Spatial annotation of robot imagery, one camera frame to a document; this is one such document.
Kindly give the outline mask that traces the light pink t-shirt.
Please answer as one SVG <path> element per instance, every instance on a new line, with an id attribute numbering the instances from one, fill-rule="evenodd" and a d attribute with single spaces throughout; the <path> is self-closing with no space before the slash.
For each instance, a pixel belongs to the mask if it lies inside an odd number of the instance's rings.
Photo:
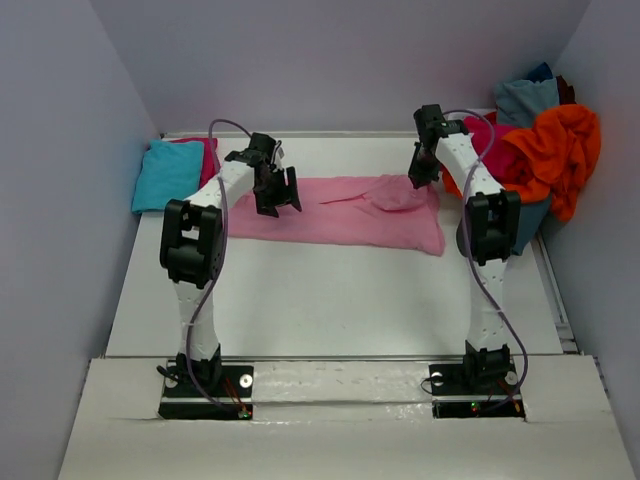
<path id="1" fill-rule="evenodd" d="M 302 178 L 302 210 L 287 205 L 260 215 L 249 193 L 230 209 L 230 235 L 279 242 L 371 246 L 440 256 L 445 239 L 439 198 L 403 175 Z"/>

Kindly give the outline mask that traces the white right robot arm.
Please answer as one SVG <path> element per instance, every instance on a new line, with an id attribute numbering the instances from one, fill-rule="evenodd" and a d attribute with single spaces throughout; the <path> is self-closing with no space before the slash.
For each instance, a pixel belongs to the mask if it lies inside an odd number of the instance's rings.
<path id="1" fill-rule="evenodd" d="M 461 119 L 449 120 L 437 104 L 413 114 L 418 141 L 408 177 L 416 189 L 439 179 L 446 170 L 462 195 L 458 249 L 467 260 L 470 326 L 465 353 L 458 363 L 430 366 L 428 391 L 437 397 L 483 396 L 515 373 L 507 335 L 513 328 L 503 308 L 504 275 L 517 237 L 521 199 L 489 172 Z"/>

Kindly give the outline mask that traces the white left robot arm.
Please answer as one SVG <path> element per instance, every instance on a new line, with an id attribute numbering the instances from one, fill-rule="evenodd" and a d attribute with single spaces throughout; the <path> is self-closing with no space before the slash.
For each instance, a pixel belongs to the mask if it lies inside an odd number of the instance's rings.
<path id="1" fill-rule="evenodd" d="M 301 211 L 295 169 L 283 167 L 282 158 L 279 140 L 253 133 L 245 149 L 216 165 L 204 187 L 164 209 L 159 259 L 177 295 L 181 341 L 175 370 L 163 374 L 208 400 L 222 377 L 212 292 L 225 261 L 229 210 L 251 192 L 259 215 L 277 218 L 285 206 Z"/>

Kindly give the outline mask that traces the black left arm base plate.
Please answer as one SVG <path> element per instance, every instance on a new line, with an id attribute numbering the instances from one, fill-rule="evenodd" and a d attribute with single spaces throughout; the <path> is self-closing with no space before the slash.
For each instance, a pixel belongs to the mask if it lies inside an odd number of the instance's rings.
<path id="1" fill-rule="evenodd" d="M 205 395 L 188 374 L 180 377 L 174 361 L 157 366 L 163 377 L 158 415 L 164 420 L 251 421 L 253 419 L 254 367 L 223 364 L 215 386 L 202 386 Z"/>

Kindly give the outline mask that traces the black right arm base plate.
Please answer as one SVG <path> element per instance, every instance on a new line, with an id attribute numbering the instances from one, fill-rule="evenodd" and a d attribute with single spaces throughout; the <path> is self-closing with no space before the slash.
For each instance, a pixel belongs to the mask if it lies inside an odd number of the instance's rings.
<path id="1" fill-rule="evenodd" d="M 478 386 L 464 383 L 458 363 L 430 364 L 421 389 L 431 396 L 435 419 L 526 417 L 520 394 L 514 394 L 518 376 L 514 364 L 505 374 Z"/>

